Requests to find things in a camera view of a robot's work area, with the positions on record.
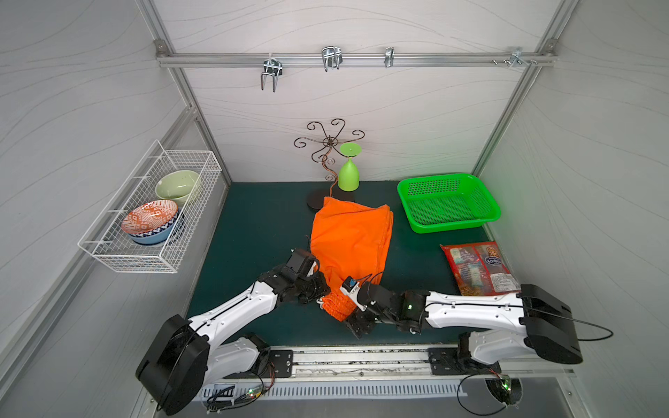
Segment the orange shorts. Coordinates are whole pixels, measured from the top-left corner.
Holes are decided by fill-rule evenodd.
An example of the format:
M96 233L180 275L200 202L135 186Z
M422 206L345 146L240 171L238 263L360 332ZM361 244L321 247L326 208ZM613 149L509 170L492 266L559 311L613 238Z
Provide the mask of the orange shorts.
M331 293L322 300L323 309L343 322L356 305L341 292L349 277L381 283L390 249L394 214L390 207L366 207L327 197L315 214L310 252L320 262Z

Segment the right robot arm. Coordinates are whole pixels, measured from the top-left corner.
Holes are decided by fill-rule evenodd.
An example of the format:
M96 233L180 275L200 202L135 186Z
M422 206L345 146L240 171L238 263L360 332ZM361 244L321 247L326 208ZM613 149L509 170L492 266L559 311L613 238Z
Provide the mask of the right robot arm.
M341 293L355 304L345 324L358 338L376 325L420 335L423 329L464 327L456 362L493 365L526 354L557 364L580 364L583 356L571 308L535 285L515 293L457 296L434 291L401 294L347 278Z

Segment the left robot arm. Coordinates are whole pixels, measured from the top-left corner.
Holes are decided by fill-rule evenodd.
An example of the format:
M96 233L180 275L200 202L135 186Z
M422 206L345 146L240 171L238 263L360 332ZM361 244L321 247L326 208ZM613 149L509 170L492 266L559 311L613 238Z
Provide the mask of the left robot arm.
M167 319L144 354L135 376L157 404L173 416L208 384L231 374L260 376L270 348L252 335L230 338L247 324L288 302L309 304L330 292L320 263L303 249L287 262L261 274L246 290L189 319Z

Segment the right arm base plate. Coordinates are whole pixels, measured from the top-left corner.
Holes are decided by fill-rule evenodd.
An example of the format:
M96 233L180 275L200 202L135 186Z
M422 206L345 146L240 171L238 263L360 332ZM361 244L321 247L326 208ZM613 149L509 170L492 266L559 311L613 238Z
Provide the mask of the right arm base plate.
M470 353L461 348L429 348L428 360L434 376L469 376L473 374L501 374L498 362L491 365L474 361Z

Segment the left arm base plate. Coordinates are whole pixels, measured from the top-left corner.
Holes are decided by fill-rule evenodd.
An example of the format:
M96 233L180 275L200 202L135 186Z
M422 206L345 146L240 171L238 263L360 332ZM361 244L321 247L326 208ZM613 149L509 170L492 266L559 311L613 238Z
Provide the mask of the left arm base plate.
M255 364L255 370L263 379L289 378L293 374L294 351L289 349L266 349L262 351Z

